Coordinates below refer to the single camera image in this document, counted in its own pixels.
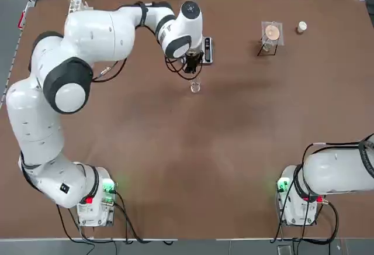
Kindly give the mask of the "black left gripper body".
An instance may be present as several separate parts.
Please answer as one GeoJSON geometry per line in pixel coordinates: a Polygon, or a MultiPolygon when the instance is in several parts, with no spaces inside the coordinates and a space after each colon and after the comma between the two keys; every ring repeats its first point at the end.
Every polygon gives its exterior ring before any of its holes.
{"type": "Polygon", "coordinates": [[[185,63],[187,66],[197,66],[202,62],[203,51],[188,51],[185,54],[185,63]]]}

